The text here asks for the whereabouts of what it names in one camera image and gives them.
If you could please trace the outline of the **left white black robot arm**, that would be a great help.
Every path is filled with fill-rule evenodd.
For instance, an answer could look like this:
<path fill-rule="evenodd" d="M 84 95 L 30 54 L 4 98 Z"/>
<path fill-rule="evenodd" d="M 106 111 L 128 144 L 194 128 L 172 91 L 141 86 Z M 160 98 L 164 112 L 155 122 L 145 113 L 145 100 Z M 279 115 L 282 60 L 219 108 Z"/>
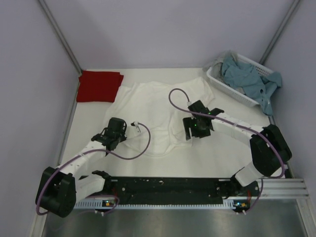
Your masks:
<path fill-rule="evenodd" d="M 43 208 L 66 217 L 82 199 L 94 193 L 108 195 L 112 190 L 110 175 L 105 171 L 91 171 L 91 167 L 126 140 L 126 129 L 124 120 L 111 118 L 108 126 L 94 135 L 74 158 L 56 168 L 46 168 L 36 196 L 37 215 L 43 214 L 40 211 Z"/>

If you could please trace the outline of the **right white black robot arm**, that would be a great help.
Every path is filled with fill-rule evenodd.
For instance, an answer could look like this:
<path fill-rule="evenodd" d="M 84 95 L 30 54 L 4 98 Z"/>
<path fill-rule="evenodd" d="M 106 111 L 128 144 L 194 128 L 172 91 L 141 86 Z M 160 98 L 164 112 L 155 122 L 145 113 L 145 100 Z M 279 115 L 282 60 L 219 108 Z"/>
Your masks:
<path fill-rule="evenodd" d="M 189 103 L 188 110 L 193 116 L 183 119 L 186 140 L 192 137 L 208 137 L 211 131 L 216 131 L 250 148 L 252 161 L 232 176 L 230 188 L 235 195 L 243 195 L 249 184 L 256 179 L 271 176 L 278 169 L 284 171 L 284 164 L 292 157 L 291 150 L 276 125 L 251 125 L 219 108 L 209 110 L 200 100 Z"/>

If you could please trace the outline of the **white floral print t-shirt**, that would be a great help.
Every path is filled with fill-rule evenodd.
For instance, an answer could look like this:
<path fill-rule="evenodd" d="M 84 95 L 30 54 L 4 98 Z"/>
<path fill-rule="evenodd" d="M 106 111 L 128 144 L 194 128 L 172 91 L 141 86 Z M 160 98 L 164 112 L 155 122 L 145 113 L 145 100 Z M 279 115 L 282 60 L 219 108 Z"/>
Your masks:
<path fill-rule="evenodd" d="M 127 139 L 124 144 L 135 151 L 147 148 L 146 154 L 161 157 L 174 148 L 192 146 L 186 141 L 182 119 L 188 113 L 172 106 L 186 109 L 188 102 L 200 100 L 209 105 L 215 98 L 205 79 L 199 77 L 187 82 L 168 85 L 152 81 L 135 83 L 132 87 L 120 86 L 114 103 L 106 110 L 103 126 L 110 118 L 123 119 L 127 124 L 140 122 L 146 126 L 140 135 Z"/>

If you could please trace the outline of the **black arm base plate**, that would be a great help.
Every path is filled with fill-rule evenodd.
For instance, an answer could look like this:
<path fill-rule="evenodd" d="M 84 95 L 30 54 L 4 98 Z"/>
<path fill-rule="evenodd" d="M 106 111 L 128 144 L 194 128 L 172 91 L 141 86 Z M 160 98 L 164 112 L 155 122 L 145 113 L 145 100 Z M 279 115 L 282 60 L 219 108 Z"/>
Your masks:
<path fill-rule="evenodd" d="M 249 200 L 258 182 L 243 187 L 235 178 L 111 177 L 92 196 L 114 195 L 120 204 L 220 204 L 229 197 Z"/>

